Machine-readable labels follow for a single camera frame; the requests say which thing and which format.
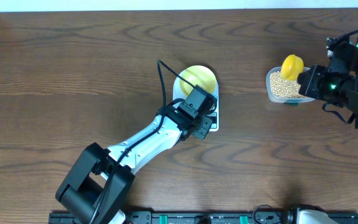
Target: beans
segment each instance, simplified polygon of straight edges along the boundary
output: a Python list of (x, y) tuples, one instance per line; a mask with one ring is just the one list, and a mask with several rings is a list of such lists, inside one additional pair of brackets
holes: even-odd
[(273, 72), (270, 75), (270, 86), (275, 96), (289, 97), (289, 98), (304, 98), (299, 94), (299, 88), (301, 85), (297, 84), (296, 81), (287, 81), (281, 78), (281, 72)]

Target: plastic container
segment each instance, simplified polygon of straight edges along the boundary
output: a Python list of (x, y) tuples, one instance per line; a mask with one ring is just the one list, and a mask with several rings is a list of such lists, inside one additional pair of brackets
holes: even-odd
[[(303, 68), (303, 71), (307, 71), (310, 68)], [(273, 94), (272, 91), (272, 86), (270, 85), (270, 76), (273, 72), (277, 72), (277, 71), (281, 71), (281, 67), (275, 67), (273, 69), (271, 69), (271, 71), (268, 72), (267, 76), (266, 76), (266, 89), (267, 89), (267, 95), (268, 98), (271, 102), (274, 103), (307, 103), (307, 102), (311, 102), (314, 99), (313, 98), (289, 98), (289, 97), (279, 97)]]

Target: cable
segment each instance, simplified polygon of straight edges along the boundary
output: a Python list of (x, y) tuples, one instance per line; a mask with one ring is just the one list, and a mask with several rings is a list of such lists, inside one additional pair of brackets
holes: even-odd
[(337, 46), (338, 44), (340, 44), (342, 41), (346, 40), (347, 38), (349, 38), (351, 35), (354, 35), (354, 34), (358, 34), (358, 29), (355, 30), (355, 31), (352, 31), (348, 34), (344, 34), (344, 35), (341, 35), (339, 37), (336, 37), (334, 39), (334, 43), (333, 45), (331, 46), (332, 48), (335, 48), (335, 46)]
[(281, 223), (281, 215), (279, 215), (273, 207), (271, 207), (270, 205), (259, 205), (258, 207), (255, 208), (255, 210), (252, 212), (252, 219), (254, 222), (256, 222), (257, 224), (262, 224), (261, 222), (259, 222), (256, 218), (255, 218), (255, 213), (256, 211), (260, 208), (260, 207), (269, 207), (270, 209), (273, 210), (274, 213), (276, 213), (276, 215), (278, 216), (278, 218), (280, 219), (280, 222), (276, 222), (276, 223), (273, 223), (273, 224), (279, 224)]
[(334, 106), (337, 106), (337, 107), (340, 107), (340, 108), (343, 108), (343, 105), (339, 105), (335, 102), (327, 102), (323, 105), (322, 109), (323, 111), (325, 112), (328, 112), (328, 113), (333, 113), (335, 114), (341, 121), (345, 122), (345, 124), (351, 124), (354, 119), (356, 118), (356, 114), (355, 113), (352, 113), (352, 115), (349, 117), (349, 119), (346, 121), (345, 118), (343, 118), (343, 116), (338, 112), (338, 111), (329, 111), (329, 110), (326, 110), (326, 107), (329, 106), (329, 105), (334, 105)]
[(163, 106), (162, 106), (162, 115), (161, 115), (161, 121), (160, 124), (158, 125), (158, 127), (153, 130), (152, 132), (148, 133), (148, 135), (144, 136), (143, 138), (141, 138), (140, 140), (136, 141), (134, 144), (132, 144), (131, 146), (129, 146), (128, 148), (126, 148), (124, 150), (124, 152), (121, 154), (121, 156), (119, 157), (119, 159), (117, 160), (117, 162), (114, 164), (113, 168), (111, 169), (111, 172), (109, 174), (109, 177), (107, 178), (107, 181), (104, 185), (104, 188), (101, 192), (100, 195), (100, 200), (98, 202), (98, 204), (96, 205), (96, 208), (92, 214), (91, 220), (89, 221), (89, 224), (93, 224), (93, 222), (95, 221), (96, 217), (98, 216), (99, 213), (99, 209), (101, 204), (103, 203), (103, 200), (106, 196), (106, 189), (108, 189), (108, 187), (110, 186), (111, 183), (111, 179), (113, 177), (113, 175), (116, 173), (116, 170), (118, 169), (118, 165), (121, 163), (121, 161), (124, 159), (124, 157), (126, 155), (128, 155), (128, 153), (135, 148), (139, 143), (141, 143), (142, 141), (146, 140), (147, 138), (149, 138), (150, 136), (152, 136), (153, 134), (155, 134), (156, 132), (158, 132), (163, 124), (164, 121), (164, 117), (165, 117), (165, 111), (167, 109), (167, 96), (165, 94), (165, 85), (164, 85), (164, 79), (162, 76), (162, 72), (161, 72), (161, 67), (160, 67), (160, 63), (167, 68), (170, 72), (174, 73), (176, 75), (176, 73), (169, 68), (167, 65), (165, 65), (161, 60), (157, 60), (157, 68), (158, 68), (158, 74), (160, 75), (160, 81), (161, 81), (161, 87), (162, 87), (162, 101), (163, 101)]
[(354, 34), (358, 34), (358, 29), (355, 30), (355, 31), (352, 31), (352, 32), (350, 32), (348, 34), (345, 34), (345, 35), (342, 35), (340, 37), (335, 38), (336, 42), (340, 43), (342, 40), (344, 40), (344, 39), (346, 39), (346, 38), (348, 38), (348, 37), (350, 37), (351, 35), (354, 35)]
[(176, 77), (180, 78), (181, 80), (183, 80), (185, 83), (189, 84), (191, 87), (196, 88), (193, 84), (191, 84), (189, 81), (185, 80), (184, 78), (182, 78), (179, 74), (177, 74), (174, 70), (172, 70), (170, 67), (168, 67), (168, 65), (166, 65), (165, 63), (163, 63), (161, 60), (157, 60), (157, 64), (161, 63), (166, 69), (168, 69), (168, 71), (172, 72)]
[(182, 99), (182, 98), (176, 98), (176, 99), (174, 99), (171, 103), (169, 103), (168, 104), (168, 106), (173, 106), (173, 105), (175, 105), (175, 104), (177, 104), (177, 103), (180, 103), (180, 102), (182, 102), (182, 101), (184, 101), (185, 99)]
[(214, 99), (214, 108), (210, 109), (208, 114), (214, 113), (214, 111), (216, 110), (216, 108), (218, 107), (218, 99), (215, 98), (215, 96), (213, 97)]

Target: wood grain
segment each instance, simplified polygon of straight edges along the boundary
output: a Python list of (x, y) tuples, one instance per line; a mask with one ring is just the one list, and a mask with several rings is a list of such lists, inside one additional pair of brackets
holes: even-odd
[(87, 145), (152, 121), (158, 58), (178, 72), (214, 69), (220, 130), (149, 162), (128, 205), (358, 212), (358, 131), (320, 101), (275, 104), (265, 89), (287, 55), (326, 65), (326, 37), (356, 28), (358, 9), (0, 13), (0, 223), (45, 223), (63, 209), (55, 191)]

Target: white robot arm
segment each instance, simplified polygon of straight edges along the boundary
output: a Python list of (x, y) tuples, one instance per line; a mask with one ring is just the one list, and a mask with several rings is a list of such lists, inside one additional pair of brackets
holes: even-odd
[[(88, 146), (59, 187), (56, 199), (82, 223), (121, 224), (125, 214), (120, 208), (134, 174), (179, 141), (191, 135), (204, 139), (217, 127), (213, 118), (217, 104), (217, 97), (197, 85), (186, 99), (163, 106), (152, 123), (133, 137), (107, 149), (96, 143)], [(104, 188), (89, 177), (90, 172), (107, 179)]]
[[(313, 65), (307, 72), (299, 74), (297, 82), (301, 85), (299, 94), (325, 101), (325, 112), (334, 113), (347, 124), (355, 121), (358, 129), (358, 38), (356, 45), (352, 45), (349, 40), (350, 35), (356, 33), (358, 30), (336, 39), (327, 38), (326, 48), (331, 59), (329, 65)], [(354, 71), (356, 77), (350, 75), (350, 71)], [(327, 105), (341, 108), (345, 106), (353, 114), (346, 121), (337, 111), (326, 110)], [(293, 214), (296, 215), (297, 224), (329, 223), (327, 216), (321, 211), (298, 209)]]

